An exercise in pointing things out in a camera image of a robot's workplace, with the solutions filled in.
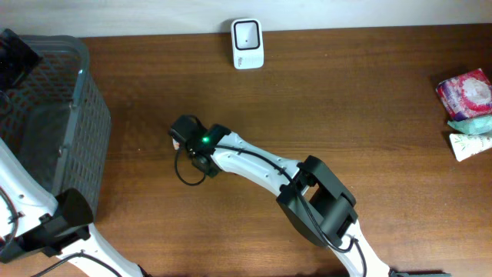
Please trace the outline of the white cream tube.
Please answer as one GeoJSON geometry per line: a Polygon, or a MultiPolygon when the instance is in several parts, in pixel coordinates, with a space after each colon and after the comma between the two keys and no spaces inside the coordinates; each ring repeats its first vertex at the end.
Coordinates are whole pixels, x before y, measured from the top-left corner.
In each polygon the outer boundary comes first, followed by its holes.
{"type": "Polygon", "coordinates": [[[449,139],[459,162],[491,148],[491,137],[486,135],[450,134],[449,139]]]}

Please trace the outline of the red purple tissue pack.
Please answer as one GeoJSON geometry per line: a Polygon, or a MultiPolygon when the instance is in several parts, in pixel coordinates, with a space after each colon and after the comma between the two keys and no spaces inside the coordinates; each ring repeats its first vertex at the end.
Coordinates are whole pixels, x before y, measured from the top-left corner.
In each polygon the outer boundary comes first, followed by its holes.
{"type": "Polygon", "coordinates": [[[454,121],[491,114],[491,83],[481,68],[442,81],[436,93],[454,121]]]}

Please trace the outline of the green wet wipes pack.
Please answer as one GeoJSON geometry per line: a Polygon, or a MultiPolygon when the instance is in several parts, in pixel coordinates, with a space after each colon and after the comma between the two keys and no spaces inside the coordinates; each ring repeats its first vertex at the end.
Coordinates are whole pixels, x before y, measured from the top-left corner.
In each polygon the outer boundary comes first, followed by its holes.
{"type": "Polygon", "coordinates": [[[447,124],[467,135],[483,135],[491,133],[491,115],[469,118],[463,121],[448,121],[447,124]]]}

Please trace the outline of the orange tissue packet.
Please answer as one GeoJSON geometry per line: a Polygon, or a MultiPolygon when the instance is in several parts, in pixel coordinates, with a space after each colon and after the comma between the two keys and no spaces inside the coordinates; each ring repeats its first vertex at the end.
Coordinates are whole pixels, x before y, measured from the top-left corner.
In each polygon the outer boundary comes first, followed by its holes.
{"type": "Polygon", "coordinates": [[[176,140],[172,139],[172,143],[173,143],[173,147],[175,150],[179,150],[180,149],[180,143],[177,142],[176,140]]]}

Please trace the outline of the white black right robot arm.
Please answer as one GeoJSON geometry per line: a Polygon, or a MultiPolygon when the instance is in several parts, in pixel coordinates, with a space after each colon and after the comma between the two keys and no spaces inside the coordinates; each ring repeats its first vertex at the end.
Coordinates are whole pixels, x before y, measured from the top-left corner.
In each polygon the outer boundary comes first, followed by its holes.
{"type": "Polygon", "coordinates": [[[354,195],[320,159],[271,154],[223,125],[204,127],[194,115],[180,116],[169,135],[205,177],[228,172],[271,192],[294,228],[313,245],[331,250],[349,275],[393,275],[362,233],[354,195]]]}

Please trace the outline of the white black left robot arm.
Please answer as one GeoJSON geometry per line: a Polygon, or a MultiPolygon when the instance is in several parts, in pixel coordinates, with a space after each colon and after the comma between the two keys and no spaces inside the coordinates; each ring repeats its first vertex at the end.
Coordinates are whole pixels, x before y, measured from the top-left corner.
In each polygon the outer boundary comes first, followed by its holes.
{"type": "Polygon", "coordinates": [[[111,115],[67,35],[1,30],[1,261],[37,253],[89,276],[143,276],[95,227],[111,115]]]}

